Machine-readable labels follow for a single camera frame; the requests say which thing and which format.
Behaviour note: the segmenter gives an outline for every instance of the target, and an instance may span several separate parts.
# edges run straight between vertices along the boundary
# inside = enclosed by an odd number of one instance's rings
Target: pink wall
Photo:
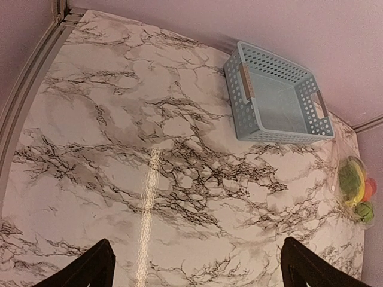
[[[71,0],[231,51],[255,43],[314,72],[329,108],[352,125],[383,112],[383,1]]]
[[[0,114],[38,41],[53,21],[52,0],[1,0]]]
[[[375,225],[366,231],[364,244],[363,281],[371,286],[381,286],[383,281],[383,125],[358,135],[360,155],[376,179]]]

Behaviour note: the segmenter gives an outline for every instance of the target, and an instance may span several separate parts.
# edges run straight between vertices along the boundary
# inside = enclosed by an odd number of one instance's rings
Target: plastic basket
[[[239,140],[298,144],[334,137],[318,84],[309,70],[238,42],[224,71]]]

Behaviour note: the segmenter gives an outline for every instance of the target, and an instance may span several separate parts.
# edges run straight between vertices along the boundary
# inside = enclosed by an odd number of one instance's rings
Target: marble tabletop
[[[114,286],[282,286],[294,236],[360,278],[364,231],[328,179],[333,141],[235,137],[228,55],[87,11],[52,64],[17,144],[0,232],[0,285],[31,286],[98,240]],[[354,132],[336,117],[338,135]]]

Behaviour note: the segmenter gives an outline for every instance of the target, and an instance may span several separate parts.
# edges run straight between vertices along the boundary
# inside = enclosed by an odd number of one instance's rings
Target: yellow fruit
[[[361,172],[363,174],[363,178],[364,178],[364,180],[366,180],[367,179],[367,170],[364,168],[364,164],[361,162],[361,160],[359,158],[353,157],[353,156],[349,156],[348,159],[359,165]]]
[[[356,161],[351,161],[351,164],[354,166],[355,170],[358,173],[358,176],[360,178],[360,186],[357,195],[353,199],[346,201],[346,204],[350,207],[355,206],[361,202],[361,200],[364,197],[364,191],[366,189],[366,184],[364,183],[364,175],[362,169],[360,168],[360,165]]]

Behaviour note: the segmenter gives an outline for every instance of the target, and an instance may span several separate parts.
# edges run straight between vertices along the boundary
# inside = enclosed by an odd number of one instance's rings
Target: red fruit
[[[367,178],[364,183],[366,187],[362,201],[368,201],[376,193],[376,181],[373,178]]]

